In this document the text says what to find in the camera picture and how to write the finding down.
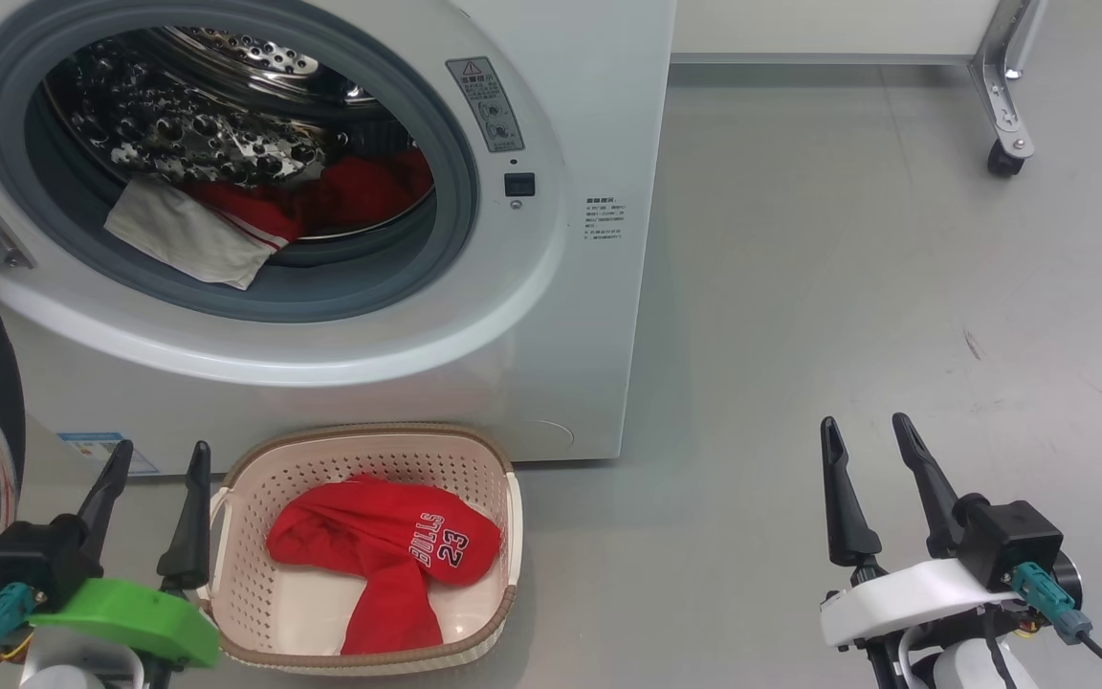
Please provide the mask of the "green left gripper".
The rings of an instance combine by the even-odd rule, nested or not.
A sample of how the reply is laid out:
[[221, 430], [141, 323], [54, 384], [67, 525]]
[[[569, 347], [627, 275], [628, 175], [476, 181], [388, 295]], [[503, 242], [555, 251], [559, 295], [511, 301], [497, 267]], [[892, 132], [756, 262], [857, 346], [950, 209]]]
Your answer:
[[[134, 442], [122, 440], [83, 500], [80, 555], [99, 566], [106, 532], [134, 457]], [[163, 591], [193, 591], [210, 579], [210, 446], [197, 441], [185, 476], [187, 497], [165, 555], [156, 566], [161, 590], [130, 580], [91, 577], [55, 611], [34, 611], [28, 624], [58, 627], [114, 642], [163, 661], [197, 670], [217, 666], [219, 631], [187, 598]]]

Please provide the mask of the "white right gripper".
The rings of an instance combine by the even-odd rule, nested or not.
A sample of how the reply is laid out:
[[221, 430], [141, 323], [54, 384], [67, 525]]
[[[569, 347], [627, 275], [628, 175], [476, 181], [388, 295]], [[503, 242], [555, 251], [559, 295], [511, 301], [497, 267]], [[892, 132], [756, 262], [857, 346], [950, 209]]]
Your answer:
[[988, 591], [958, 559], [963, 528], [954, 518], [958, 494], [909, 415], [892, 417], [903, 462], [912, 472], [923, 519], [930, 528], [926, 546], [933, 560], [885, 571], [876, 563], [882, 541], [869, 528], [852, 481], [849, 449], [832, 417], [821, 422], [827, 550], [838, 567], [852, 568], [851, 588], [821, 605], [823, 639], [831, 647], [874, 640], [921, 628], [911, 649], [949, 647], [982, 635], [977, 610], [994, 615], [994, 633], [1005, 635], [1022, 613], [1023, 601], [1011, 591]]

